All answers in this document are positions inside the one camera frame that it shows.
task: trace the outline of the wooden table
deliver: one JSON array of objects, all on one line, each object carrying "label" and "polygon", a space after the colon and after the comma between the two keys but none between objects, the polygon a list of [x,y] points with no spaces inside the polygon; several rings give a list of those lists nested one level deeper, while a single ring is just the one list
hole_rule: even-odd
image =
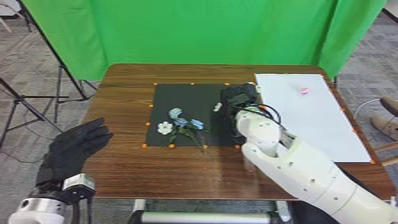
[{"label": "wooden table", "polygon": [[[85,120],[105,117],[116,134],[84,169],[96,180],[100,198],[293,199],[261,172],[247,169],[240,149],[210,147],[203,154],[192,147],[142,148],[155,83],[242,84],[256,80],[254,73],[323,74],[323,70],[316,66],[117,64],[110,67],[85,116]],[[391,179],[331,82],[329,87],[375,161],[339,166],[382,199],[389,199]]]}]

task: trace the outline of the tripod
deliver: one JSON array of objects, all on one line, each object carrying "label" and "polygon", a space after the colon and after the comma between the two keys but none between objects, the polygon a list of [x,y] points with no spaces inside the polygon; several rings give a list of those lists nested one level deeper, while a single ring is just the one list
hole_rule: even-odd
[{"label": "tripod", "polygon": [[[2,78],[0,78],[0,85],[4,86],[4,88],[7,90],[5,94],[14,99],[14,102],[13,102],[14,104],[13,104],[11,112],[9,112],[9,118],[5,121],[4,133],[2,133],[2,137],[0,137],[0,148],[2,148],[7,133],[13,130],[16,130],[18,128],[21,128],[23,126],[27,126],[29,124],[36,123],[37,121],[45,121],[46,124],[53,127],[53,129],[59,132],[62,132],[59,126],[53,124],[53,122],[50,121],[50,119],[46,118],[45,115],[46,115],[53,100],[59,100],[59,98],[69,98],[69,97],[68,96],[25,96],[25,95],[20,95]],[[34,108],[34,106],[30,105],[30,103],[27,102],[25,99],[50,99],[50,102],[46,104],[46,108],[45,108],[43,112],[37,111],[37,109]],[[13,118],[14,118],[14,112],[16,112],[18,105],[23,105],[27,107],[30,113],[36,116],[36,119],[27,121],[23,124],[16,125],[14,127],[11,127],[11,122],[13,122]]]},{"label": "tripod", "polygon": [[[68,69],[66,63],[64,63],[64,61],[62,61],[62,59],[61,59],[61,56],[59,56],[57,51],[55,51],[53,45],[52,45],[52,43],[50,43],[50,41],[48,41],[45,32],[43,32],[43,30],[41,30],[41,26],[39,26],[39,24],[37,24],[37,22],[36,22],[36,19],[34,19],[32,14],[30,14],[29,8],[27,8],[27,6],[25,6],[25,4],[23,4],[23,1],[18,0],[18,3],[20,3],[20,5],[21,5],[21,11],[23,11],[23,14],[25,14],[29,30],[30,30],[30,24],[32,24],[34,27],[37,28],[37,31],[39,31],[43,40],[45,40],[45,42],[46,42],[48,48],[50,48],[50,50],[52,50],[53,56],[55,56],[57,61],[59,61],[59,64],[61,64],[61,66],[59,66],[59,80],[57,80],[57,97],[55,97],[55,98],[57,98],[57,99],[55,99],[55,116],[53,116],[53,123],[57,123],[57,122],[59,122],[59,104],[62,104],[62,103],[66,103],[66,102],[71,102],[71,101],[87,101],[87,100],[91,99],[92,96],[89,96],[87,93],[85,93],[85,90],[84,90],[84,83],[87,84],[87,86],[89,86],[94,90],[98,90],[98,88],[96,88],[96,86],[91,84],[91,82],[89,82],[87,80],[80,80],[80,81],[76,81],[76,79],[75,79],[75,77],[73,77],[73,75],[71,75],[71,71],[69,71],[69,69]],[[61,78],[62,78],[62,71],[66,72],[68,79],[69,79],[71,84],[73,84],[73,86],[75,86],[75,89],[76,89],[76,91],[78,91],[80,99],[59,100],[61,98],[64,98],[64,97],[59,96],[59,94],[61,94]]]}]

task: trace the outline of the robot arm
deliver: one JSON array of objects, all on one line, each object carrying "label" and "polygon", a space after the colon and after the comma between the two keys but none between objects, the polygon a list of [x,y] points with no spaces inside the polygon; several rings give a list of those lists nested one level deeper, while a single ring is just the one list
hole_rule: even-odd
[{"label": "robot arm", "polygon": [[236,129],[247,139],[244,155],[261,172],[341,224],[391,224],[398,221],[396,208],[350,180],[323,152],[260,112],[256,107],[238,112]]}]

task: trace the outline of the white paper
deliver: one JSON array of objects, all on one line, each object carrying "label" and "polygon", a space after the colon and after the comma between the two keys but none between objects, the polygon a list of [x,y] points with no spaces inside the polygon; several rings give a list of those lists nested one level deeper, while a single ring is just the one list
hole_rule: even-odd
[{"label": "white paper", "polygon": [[263,103],[279,111],[288,132],[325,152],[334,162],[370,162],[370,154],[354,132],[320,74],[258,74]]}]

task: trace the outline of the wall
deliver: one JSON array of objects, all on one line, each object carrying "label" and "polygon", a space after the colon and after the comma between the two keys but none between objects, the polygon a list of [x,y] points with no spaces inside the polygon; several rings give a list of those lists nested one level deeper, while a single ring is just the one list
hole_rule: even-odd
[{"label": "wall", "polygon": [[395,17],[398,18],[398,0],[389,0],[386,4],[386,9],[393,13]]}]

